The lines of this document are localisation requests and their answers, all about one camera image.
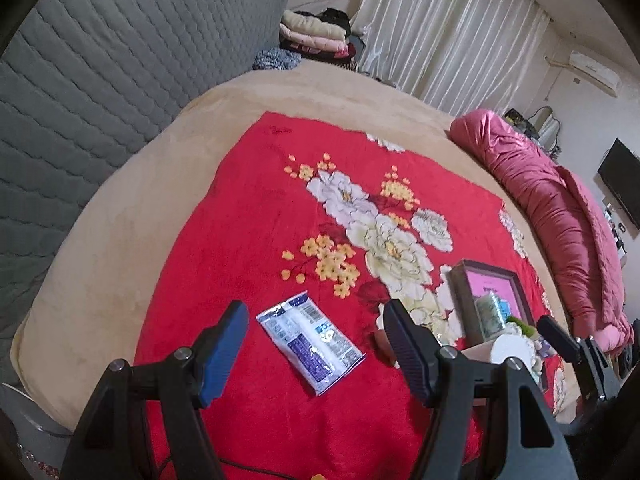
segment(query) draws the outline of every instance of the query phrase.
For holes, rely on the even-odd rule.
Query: blue gripper pad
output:
[[[218,324],[204,329],[193,344],[195,376],[202,385],[198,394],[201,408],[222,395],[248,325],[249,310],[242,301],[234,300]]]
[[[385,305],[382,319],[409,390],[423,405],[431,406],[436,397],[439,366],[436,352],[440,344],[431,330],[416,326],[399,300],[390,300]]]

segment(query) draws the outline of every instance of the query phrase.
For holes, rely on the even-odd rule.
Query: white packet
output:
[[[321,395],[365,355],[301,292],[255,317],[271,340]]]

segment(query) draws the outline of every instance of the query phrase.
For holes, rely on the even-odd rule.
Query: air conditioner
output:
[[[601,82],[604,86],[611,89],[614,94],[618,92],[620,76],[612,69],[598,63],[589,56],[585,56],[574,50],[571,52],[571,56],[569,56],[569,65]]]

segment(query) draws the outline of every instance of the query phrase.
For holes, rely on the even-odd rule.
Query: barcode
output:
[[[314,304],[308,304],[302,307],[302,312],[310,319],[311,323],[317,323],[324,317],[324,314],[322,314]]]

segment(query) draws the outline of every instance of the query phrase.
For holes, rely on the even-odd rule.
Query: gray quilted headboard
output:
[[[286,0],[40,0],[0,59],[0,380],[98,187],[190,100],[278,44]]]

